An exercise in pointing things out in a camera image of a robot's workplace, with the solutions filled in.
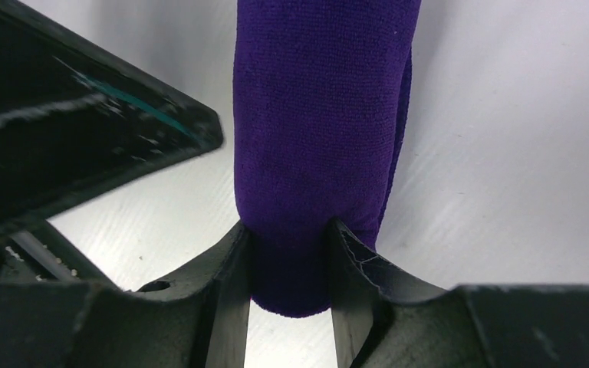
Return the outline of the purple towel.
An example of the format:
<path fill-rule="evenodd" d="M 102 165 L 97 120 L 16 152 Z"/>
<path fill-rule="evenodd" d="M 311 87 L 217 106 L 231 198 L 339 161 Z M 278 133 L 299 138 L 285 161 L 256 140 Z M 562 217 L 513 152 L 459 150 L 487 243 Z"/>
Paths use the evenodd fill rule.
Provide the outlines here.
<path fill-rule="evenodd" d="M 377 240 L 400 154 L 418 1 L 240 1 L 235 201 L 252 299 L 285 317 L 329 305 L 322 239 Z"/>

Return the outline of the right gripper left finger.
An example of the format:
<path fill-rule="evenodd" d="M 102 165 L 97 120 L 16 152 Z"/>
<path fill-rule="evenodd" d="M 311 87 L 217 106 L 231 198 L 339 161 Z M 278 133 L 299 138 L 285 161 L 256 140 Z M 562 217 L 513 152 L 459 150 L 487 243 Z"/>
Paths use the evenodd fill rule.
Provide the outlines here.
<path fill-rule="evenodd" d="M 0 367 L 241 367 L 248 244 L 236 224 L 125 291 L 49 223 L 0 241 Z"/>

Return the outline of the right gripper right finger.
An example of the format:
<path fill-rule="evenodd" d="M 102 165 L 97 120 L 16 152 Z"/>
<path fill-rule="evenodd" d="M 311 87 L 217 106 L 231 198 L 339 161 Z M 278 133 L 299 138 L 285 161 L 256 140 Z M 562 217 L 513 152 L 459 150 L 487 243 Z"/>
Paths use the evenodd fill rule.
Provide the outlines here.
<path fill-rule="evenodd" d="M 589 285 L 467 284 L 446 291 L 326 231 L 340 367 L 589 367 Z"/>

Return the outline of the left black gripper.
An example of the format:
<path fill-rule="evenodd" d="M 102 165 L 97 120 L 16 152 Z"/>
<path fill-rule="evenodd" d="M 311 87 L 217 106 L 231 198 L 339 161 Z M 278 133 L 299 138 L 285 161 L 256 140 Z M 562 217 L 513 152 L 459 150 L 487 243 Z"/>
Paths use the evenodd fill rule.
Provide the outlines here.
<path fill-rule="evenodd" d="M 211 108 L 0 1 L 0 236 L 223 140 Z"/>

